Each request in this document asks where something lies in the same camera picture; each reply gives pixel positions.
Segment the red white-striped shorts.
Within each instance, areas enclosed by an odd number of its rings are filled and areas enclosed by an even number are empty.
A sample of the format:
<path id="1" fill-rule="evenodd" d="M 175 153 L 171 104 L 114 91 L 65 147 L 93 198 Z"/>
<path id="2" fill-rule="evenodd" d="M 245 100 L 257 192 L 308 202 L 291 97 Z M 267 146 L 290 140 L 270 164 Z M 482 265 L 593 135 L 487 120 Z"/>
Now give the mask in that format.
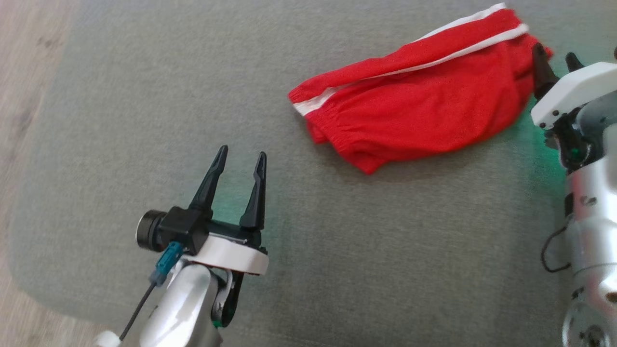
<path id="1" fill-rule="evenodd" d="M 288 94 L 316 144 L 370 175 L 488 140 L 533 93 L 531 35 L 499 3 L 382 57 L 303 81 Z"/>

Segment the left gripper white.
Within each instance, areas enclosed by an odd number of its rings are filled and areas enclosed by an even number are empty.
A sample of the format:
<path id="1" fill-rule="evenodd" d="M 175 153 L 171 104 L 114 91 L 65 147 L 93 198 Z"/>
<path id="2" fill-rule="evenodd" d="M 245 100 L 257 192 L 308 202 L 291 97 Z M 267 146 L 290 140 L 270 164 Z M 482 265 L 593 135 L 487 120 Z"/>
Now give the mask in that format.
<path id="1" fill-rule="evenodd" d="M 205 174 L 189 208 L 212 217 L 212 204 L 228 156 L 228 146 L 218 150 Z M 218 292 L 212 306 L 211 318 L 216 327 L 227 327 L 236 313 L 244 275 L 264 275 L 267 272 L 268 251 L 261 245 L 261 231 L 265 222 L 267 155 L 260 152 L 253 173 L 254 186 L 240 219 L 240 226 L 211 221 L 209 235 L 195 255 L 184 255 L 190 264 L 224 270 L 226 278 L 219 278 Z"/>

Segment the grey fabric sofa seat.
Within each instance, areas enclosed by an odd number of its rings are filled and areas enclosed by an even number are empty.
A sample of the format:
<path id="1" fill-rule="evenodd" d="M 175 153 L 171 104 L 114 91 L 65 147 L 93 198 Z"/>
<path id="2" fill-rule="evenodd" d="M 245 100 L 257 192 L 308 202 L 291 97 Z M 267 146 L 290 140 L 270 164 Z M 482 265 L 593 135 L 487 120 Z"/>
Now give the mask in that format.
<path id="1" fill-rule="evenodd" d="M 528 114 L 492 140 L 364 175 L 287 99 L 506 2 L 556 56 L 617 46 L 617 0 L 83 0 L 13 210 L 29 296 L 121 330 L 157 255 L 150 209 L 187 206 L 221 145 L 214 217 L 237 223 L 268 155 L 268 272 L 245 278 L 225 347 L 554 347 L 569 275 L 540 248 L 564 173 Z"/>

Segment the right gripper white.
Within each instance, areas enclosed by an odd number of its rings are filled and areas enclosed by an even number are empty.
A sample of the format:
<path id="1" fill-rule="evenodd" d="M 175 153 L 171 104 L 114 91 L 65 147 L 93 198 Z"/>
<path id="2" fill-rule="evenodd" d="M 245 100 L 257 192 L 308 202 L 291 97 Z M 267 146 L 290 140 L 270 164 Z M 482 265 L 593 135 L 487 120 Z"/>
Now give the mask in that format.
<path id="1" fill-rule="evenodd" d="M 574 52 L 565 62 L 562 78 L 549 64 L 550 55 L 540 42 L 532 48 L 535 126 L 555 143 L 561 165 L 573 172 L 604 155 L 603 132 L 617 123 L 617 63 L 584 66 Z"/>

